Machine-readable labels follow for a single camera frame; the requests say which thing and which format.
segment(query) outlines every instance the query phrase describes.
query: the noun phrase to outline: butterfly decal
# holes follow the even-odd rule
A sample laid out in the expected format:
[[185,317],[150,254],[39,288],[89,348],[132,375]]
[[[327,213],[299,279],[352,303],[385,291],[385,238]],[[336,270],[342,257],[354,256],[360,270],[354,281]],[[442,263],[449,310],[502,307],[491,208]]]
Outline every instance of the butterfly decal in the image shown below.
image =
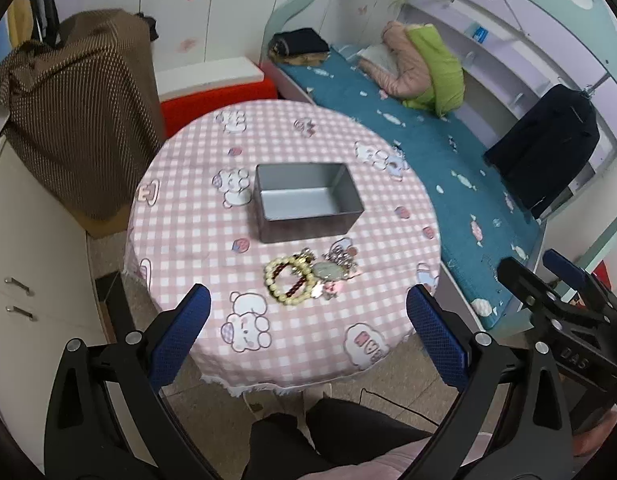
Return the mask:
[[186,40],[184,40],[184,41],[182,41],[180,43],[180,46],[178,47],[177,52],[185,54],[191,48],[193,48],[195,45],[197,45],[197,43],[198,43],[197,39],[195,39],[195,38],[187,38]]

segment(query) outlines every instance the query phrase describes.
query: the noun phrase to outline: tiled floor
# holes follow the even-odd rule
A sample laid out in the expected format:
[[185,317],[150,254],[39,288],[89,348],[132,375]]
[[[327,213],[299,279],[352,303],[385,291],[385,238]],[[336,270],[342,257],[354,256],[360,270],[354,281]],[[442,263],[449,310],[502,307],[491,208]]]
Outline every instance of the tiled floor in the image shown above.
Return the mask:
[[[121,269],[124,259],[125,233],[90,241],[93,277],[97,278]],[[135,324],[145,330],[157,315],[146,290],[135,280],[123,278],[128,304]],[[456,390],[446,386],[421,341],[413,336],[402,343],[387,358],[354,380],[333,383],[333,396],[361,402],[407,424],[427,431],[435,427],[421,417],[399,408],[379,397],[380,394],[408,406],[440,422],[451,407]],[[192,359],[187,358],[175,382],[163,388],[163,393],[182,425],[210,463],[225,480],[240,478],[248,460],[248,438],[253,415],[242,399],[231,397],[218,384],[206,384]],[[501,386],[493,400],[491,411],[483,425],[493,431],[505,399],[506,387]],[[295,412],[301,405],[298,396],[284,396],[287,410]]]

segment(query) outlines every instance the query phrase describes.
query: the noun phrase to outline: drawer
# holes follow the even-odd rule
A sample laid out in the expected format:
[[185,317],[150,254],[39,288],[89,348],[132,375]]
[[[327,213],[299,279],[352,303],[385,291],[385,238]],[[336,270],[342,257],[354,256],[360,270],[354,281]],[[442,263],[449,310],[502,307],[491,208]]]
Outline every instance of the drawer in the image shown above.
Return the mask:
[[9,144],[0,156],[0,290],[41,313],[100,328],[86,232]]
[[[33,314],[36,320],[8,312],[7,306]],[[74,337],[87,345],[105,344],[101,331],[46,316],[0,292],[0,415],[35,464],[44,461],[48,400],[64,346]]]

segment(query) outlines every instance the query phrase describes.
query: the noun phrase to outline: jewelry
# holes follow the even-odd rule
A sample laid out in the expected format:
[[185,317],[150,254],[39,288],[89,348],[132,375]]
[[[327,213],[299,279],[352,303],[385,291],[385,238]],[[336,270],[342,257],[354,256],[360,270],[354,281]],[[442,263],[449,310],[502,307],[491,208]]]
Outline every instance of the jewelry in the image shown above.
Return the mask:
[[359,268],[354,257],[357,248],[351,238],[337,240],[330,250],[323,254],[323,262],[312,264],[311,270],[319,280],[313,288],[312,297],[325,297],[327,300],[336,298],[343,290],[344,282],[359,274]]
[[[297,305],[310,298],[313,287],[317,283],[317,279],[310,267],[314,259],[315,253],[308,248],[304,248],[301,253],[293,254],[293,256],[289,257],[276,258],[272,262],[269,262],[266,267],[264,267],[264,283],[271,293],[271,296],[280,303],[286,305]],[[280,272],[288,266],[293,268],[294,274],[300,275],[300,279],[288,292],[284,293],[284,291],[280,290],[275,284],[275,280],[280,275]],[[304,286],[304,289],[300,295],[296,296],[296,293],[302,286]]]

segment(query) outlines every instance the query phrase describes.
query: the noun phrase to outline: green cushion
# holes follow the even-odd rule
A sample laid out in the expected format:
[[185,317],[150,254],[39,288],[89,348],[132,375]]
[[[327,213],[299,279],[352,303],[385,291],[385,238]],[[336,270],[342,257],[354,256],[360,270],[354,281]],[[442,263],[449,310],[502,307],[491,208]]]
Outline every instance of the green cushion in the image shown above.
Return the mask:
[[403,102],[410,108],[428,108],[438,117],[464,102],[464,71],[448,50],[434,25],[410,28],[406,34],[419,50],[431,72],[432,91]]

